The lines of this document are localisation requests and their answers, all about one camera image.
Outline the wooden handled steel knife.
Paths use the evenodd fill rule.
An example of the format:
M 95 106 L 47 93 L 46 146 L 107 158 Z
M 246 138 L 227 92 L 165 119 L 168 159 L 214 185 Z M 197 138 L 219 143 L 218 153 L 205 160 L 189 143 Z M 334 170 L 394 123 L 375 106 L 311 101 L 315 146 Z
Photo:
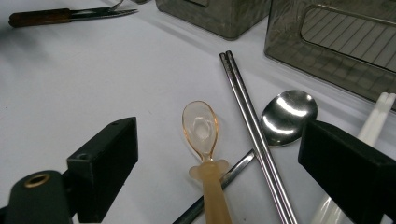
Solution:
M 93 12 L 88 10 L 71 10 L 68 8 L 13 13 L 8 24 L 14 28 L 68 23 L 72 21 L 88 21 L 110 19 L 136 13 L 136 9 L 121 11 Z

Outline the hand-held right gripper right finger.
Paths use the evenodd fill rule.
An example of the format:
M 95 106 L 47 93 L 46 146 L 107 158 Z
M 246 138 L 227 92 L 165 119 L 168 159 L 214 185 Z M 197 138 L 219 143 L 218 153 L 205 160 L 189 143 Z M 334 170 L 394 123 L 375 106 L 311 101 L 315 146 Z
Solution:
M 354 224 L 396 222 L 396 160 L 329 123 L 304 126 L 298 162 Z

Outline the amber plastic spoon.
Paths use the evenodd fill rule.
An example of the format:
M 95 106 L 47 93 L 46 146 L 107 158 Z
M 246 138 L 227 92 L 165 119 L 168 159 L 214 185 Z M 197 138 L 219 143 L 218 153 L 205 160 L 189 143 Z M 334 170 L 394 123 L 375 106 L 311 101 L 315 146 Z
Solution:
M 227 170 L 229 163 L 226 160 L 213 160 L 219 136 L 215 112 L 206 102 L 190 102 L 183 109 L 182 127 L 189 145 L 202 162 L 191 167 L 189 174 L 202 182 L 206 224 L 232 224 L 220 184 L 221 175 Z

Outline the steel fork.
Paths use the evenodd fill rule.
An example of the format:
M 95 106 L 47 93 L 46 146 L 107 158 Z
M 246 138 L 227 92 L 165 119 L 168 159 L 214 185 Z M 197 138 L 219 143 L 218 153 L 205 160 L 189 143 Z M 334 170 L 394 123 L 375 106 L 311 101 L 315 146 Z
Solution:
M 123 1 L 124 0 L 120 0 L 116 5 L 114 5 L 112 7 L 98 7 L 98 8 L 92 9 L 92 11 L 97 12 L 97 13 L 115 11 L 123 3 Z

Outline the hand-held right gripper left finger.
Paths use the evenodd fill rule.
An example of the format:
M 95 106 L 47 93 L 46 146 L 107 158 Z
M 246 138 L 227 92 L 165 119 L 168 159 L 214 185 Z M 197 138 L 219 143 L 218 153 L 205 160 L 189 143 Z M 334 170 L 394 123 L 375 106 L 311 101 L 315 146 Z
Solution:
M 138 161 L 135 117 L 109 123 L 67 159 L 72 204 L 82 223 L 100 223 Z

